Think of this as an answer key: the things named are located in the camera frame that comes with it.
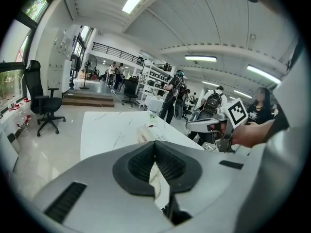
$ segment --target chair armrest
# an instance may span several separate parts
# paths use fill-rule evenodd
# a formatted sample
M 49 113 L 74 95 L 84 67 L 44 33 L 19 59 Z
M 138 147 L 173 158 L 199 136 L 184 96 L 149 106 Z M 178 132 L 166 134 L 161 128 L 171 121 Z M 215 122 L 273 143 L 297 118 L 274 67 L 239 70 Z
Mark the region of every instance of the chair armrest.
M 48 98 L 49 96 L 35 96 L 35 99 L 39 100 L 39 115 L 42 115 L 42 101 Z
M 38 100 L 42 100 L 42 99 L 48 99 L 49 96 L 35 96 L 35 99 L 38 99 Z
M 51 91 L 51 98 L 52 98 L 54 95 L 54 91 L 59 90 L 59 88 L 48 88 L 48 90 Z

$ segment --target white table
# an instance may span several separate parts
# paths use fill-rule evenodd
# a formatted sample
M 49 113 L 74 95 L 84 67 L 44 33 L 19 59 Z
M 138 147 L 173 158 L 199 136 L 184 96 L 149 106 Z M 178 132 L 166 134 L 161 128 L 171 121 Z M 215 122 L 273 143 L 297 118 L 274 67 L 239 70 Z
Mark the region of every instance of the white table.
M 158 126 L 168 141 L 204 150 L 177 129 L 150 112 L 85 112 L 81 131 L 81 161 L 108 151 L 138 143 L 137 129 L 141 126 Z
M 147 96 L 145 100 L 145 105 L 147 106 L 147 111 L 160 112 L 164 100 L 162 98 L 157 98 L 153 96 Z

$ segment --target person wearing backpack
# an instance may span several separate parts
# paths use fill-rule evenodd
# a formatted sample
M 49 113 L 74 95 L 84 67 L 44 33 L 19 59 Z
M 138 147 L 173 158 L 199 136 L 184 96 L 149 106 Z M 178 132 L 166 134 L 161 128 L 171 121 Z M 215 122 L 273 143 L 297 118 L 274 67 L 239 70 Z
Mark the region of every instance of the person wearing backpack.
M 227 97 L 223 93 L 224 88 L 220 85 L 216 88 L 216 90 L 209 90 L 201 100 L 200 110 L 205 109 L 210 112 L 211 117 L 216 113 L 217 108 L 220 108 L 228 103 Z M 188 134 L 188 138 L 193 140 L 198 132 L 191 131 Z M 204 141 L 199 138 L 198 144 L 202 146 Z
M 163 90 L 168 91 L 168 94 L 163 102 L 159 118 L 164 120 L 167 113 L 166 122 L 168 124 L 171 123 L 174 116 L 174 102 L 179 94 L 180 86 L 185 86 L 184 72 L 182 70 L 178 70 L 169 85 L 163 87 Z
M 123 63 L 120 63 L 120 65 L 118 67 L 115 68 L 115 75 L 116 75 L 116 81 L 115 81 L 115 85 L 113 86 L 113 88 L 115 90 L 118 89 L 120 80 L 121 80 L 121 68 L 123 66 Z

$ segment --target black pants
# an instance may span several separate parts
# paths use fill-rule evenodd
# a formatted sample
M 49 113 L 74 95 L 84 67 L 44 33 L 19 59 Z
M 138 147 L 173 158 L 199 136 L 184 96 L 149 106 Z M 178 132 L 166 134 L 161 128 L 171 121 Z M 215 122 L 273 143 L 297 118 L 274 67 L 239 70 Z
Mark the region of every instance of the black pants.
M 121 74 L 116 74 L 116 82 L 115 82 L 115 85 L 113 86 L 113 88 L 114 88 L 115 90 L 118 89 L 120 80 L 121 80 Z
M 103 78 L 103 79 L 104 79 L 104 82 L 106 82 L 106 77 L 107 77 L 107 75 L 104 74 L 104 75 L 102 75 L 102 76 L 99 77 L 98 81 L 100 81 L 100 80 Z
M 109 74 L 109 80 L 108 80 L 108 85 L 112 85 L 113 78 L 115 77 L 114 74 Z
M 168 100 L 168 102 L 164 101 L 162 109 L 161 109 L 160 114 L 159 114 L 159 117 L 164 120 L 164 117 L 165 117 L 166 112 L 167 112 L 166 122 L 168 124 L 171 123 L 171 120 L 174 116 L 174 105 L 173 105 L 174 102 L 175 102 L 174 98 Z

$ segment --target black office chair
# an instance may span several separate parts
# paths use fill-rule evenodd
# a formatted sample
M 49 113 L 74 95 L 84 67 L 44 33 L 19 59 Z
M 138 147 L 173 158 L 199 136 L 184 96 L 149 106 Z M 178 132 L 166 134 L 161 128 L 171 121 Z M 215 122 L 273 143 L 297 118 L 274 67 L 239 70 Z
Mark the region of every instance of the black office chair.
M 42 130 L 47 123 L 52 124 L 53 127 L 56 128 L 55 133 L 59 134 L 58 128 L 53 121 L 62 119 L 66 122 L 64 116 L 54 116 L 54 112 L 57 111 L 62 105 L 62 99 L 53 98 L 54 91 L 58 90 L 58 88 L 48 89 L 51 91 L 51 97 L 43 95 L 40 79 L 40 67 L 41 65 L 37 60 L 31 60 L 28 69 L 26 69 L 24 73 L 26 85 L 31 96 L 30 109 L 35 114 L 43 115 L 41 119 L 37 120 L 39 125 L 43 122 L 38 129 L 37 136 L 40 136 L 40 130 Z
M 138 85 L 137 81 L 133 81 L 133 80 L 126 80 L 125 81 L 125 87 L 124 87 L 124 95 L 127 96 L 129 98 L 129 100 L 122 100 L 122 105 L 124 105 L 125 103 L 129 103 L 131 105 L 131 107 L 133 107 L 133 102 L 131 101 L 131 99 L 136 99 L 138 98 L 138 96 L 136 95 L 136 87 Z
M 188 122 L 188 117 L 187 115 L 191 115 L 192 112 L 190 110 L 187 110 L 185 107 L 184 107 L 184 110 L 183 110 L 183 116 L 182 118 L 186 120 L 186 122 Z

